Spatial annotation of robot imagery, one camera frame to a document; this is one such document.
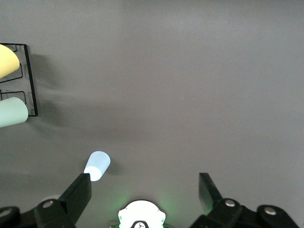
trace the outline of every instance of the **silver screw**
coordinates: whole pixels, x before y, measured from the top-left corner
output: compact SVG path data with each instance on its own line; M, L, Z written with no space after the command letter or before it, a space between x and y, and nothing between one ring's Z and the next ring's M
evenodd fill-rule
M54 203L54 202L50 200L50 201L48 201L48 202L45 202L45 203L42 205L42 207L43 207L43 208L48 208L48 207L52 206L53 203Z
M236 205L236 203L230 199L225 201L226 206L228 207L234 207Z
M266 208L264 208L264 211L265 211L268 215L276 215L276 210L274 210L273 208L266 207Z
M8 214L10 214L10 212L11 212L11 209L4 210L3 212L0 213L0 218L7 216Z

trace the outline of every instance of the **gray surface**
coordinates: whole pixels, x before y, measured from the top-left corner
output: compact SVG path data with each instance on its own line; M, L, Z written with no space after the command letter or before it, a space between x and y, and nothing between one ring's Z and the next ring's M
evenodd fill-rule
M61 194L112 158L78 227L147 199L202 213L198 173L255 210L304 211L303 1L1 1L0 40L29 45L39 117L0 129L0 205Z

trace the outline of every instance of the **yellow cup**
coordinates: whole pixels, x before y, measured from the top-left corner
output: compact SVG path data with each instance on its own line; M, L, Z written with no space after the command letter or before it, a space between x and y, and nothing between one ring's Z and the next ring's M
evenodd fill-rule
M16 54L8 47L0 44L0 78L18 70L20 62Z

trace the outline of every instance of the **black rack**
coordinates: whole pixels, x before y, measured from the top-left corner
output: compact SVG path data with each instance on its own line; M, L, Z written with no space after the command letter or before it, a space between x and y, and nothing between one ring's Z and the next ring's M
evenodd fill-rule
M28 108L29 116L37 116L37 102L34 88L34 81L32 70L29 61L29 51L26 44L11 44L11 43L0 43L10 48L17 56L20 61L20 71L16 71L8 76L4 77L5 80L0 80L0 100L3 97L9 98L10 95L20 96Z

